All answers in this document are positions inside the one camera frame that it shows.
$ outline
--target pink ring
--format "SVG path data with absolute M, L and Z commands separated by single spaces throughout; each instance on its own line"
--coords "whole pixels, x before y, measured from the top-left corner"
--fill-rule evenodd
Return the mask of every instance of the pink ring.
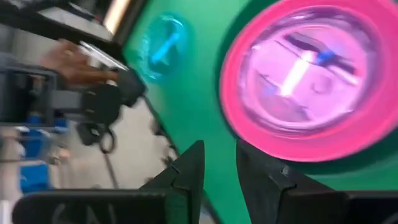
M 339 125 L 327 131 L 287 138 L 259 126 L 248 118 L 238 97 L 237 85 L 245 51 L 265 27 L 292 11 L 314 6 L 335 7 L 366 22 L 381 42 L 380 81 L 356 110 Z M 321 162 L 357 153 L 374 144 L 398 123 L 398 66 L 394 57 L 398 52 L 398 13 L 377 0 L 285 0 L 275 3 L 257 15 L 237 36 L 224 60 L 220 80 L 220 100 L 224 115 L 231 127 L 245 141 L 260 150 L 291 161 Z

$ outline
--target white floor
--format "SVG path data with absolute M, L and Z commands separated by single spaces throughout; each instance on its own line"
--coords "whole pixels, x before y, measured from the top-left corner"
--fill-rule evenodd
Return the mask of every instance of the white floor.
M 55 10 L 45 12 L 45 14 L 102 38 L 111 38 L 110 33 L 100 25 L 90 23 L 67 12 Z M 53 40 L 18 31 L 14 54 L 21 61 L 37 63 L 40 56 L 55 44 L 56 42 Z M 152 115 L 147 106 L 143 101 L 139 101 L 133 109 L 123 109 L 121 119 L 114 126 L 118 138 L 118 148 L 111 155 L 111 162 L 120 188 L 136 189 L 145 182 L 146 178 L 153 177 L 164 169 L 160 158 L 169 151 L 167 141 L 164 138 L 155 137 L 150 132 L 151 120 Z M 93 186 L 112 188 L 103 155 L 97 147 L 83 146 L 73 128 L 71 128 L 68 147 L 72 152 L 70 164 L 64 166 L 61 172 L 59 169 L 53 170 L 55 185 L 59 185 L 61 188 L 91 188 Z M 17 151 L 13 149 L 2 151 L 2 158 L 18 157 Z M 21 196 L 19 165 L 0 166 L 0 175 L 2 177 L 0 183 L 3 184 L 0 188 L 3 189 L 3 193 L 6 192 L 5 194 L 0 193 L 0 202 L 8 200 L 13 204 Z M 211 222 L 209 218 L 203 217 L 201 223 Z

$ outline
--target green panel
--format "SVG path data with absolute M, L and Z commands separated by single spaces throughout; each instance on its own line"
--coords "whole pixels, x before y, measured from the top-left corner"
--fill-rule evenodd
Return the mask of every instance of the green panel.
M 258 2 L 261 6 L 252 13 L 273 0 Z M 248 3 L 249 0 L 150 0 L 124 48 L 129 66 L 137 68 L 142 37 L 157 16 L 174 12 L 190 24 L 192 39 L 183 67 L 159 82 L 146 79 L 147 97 L 179 149 L 187 149 L 198 139 L 205 141 L 205 190 L 227 224 L 246 224 L 250 219 L 237 177 L 236 139 L 221 113 L 216 86 L 223 54 L 248 15 L 241 14 L 238 23 L 242 24 L 229 29 Z M 347 159 L 289 164 L 335 189 L 398 189 L 398 154 L 394 147 L 397 138 L 398 133 L 393 133 Z

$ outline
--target person's hand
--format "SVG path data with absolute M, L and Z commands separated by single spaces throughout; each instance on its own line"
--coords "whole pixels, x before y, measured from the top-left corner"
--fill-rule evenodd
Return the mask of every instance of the person's hand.
M 77 45 L 60 40 L 57 46 L 42 57 L 40 66 L 57 71 L 70 85 L 116 81 L 116 73 L 89 66 L 88 60 L 89 57 L 81 53 Z

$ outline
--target hand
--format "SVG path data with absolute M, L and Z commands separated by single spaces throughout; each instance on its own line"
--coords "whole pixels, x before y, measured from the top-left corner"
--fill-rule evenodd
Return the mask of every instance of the hand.
M 40 66 L 57 71 L 70 85 L 116 81 L 116 73 L 89 66 L 88 60 L 89 57 L 81 53 L 77 45 L 60 40 L 57 46 L 44 55 Z

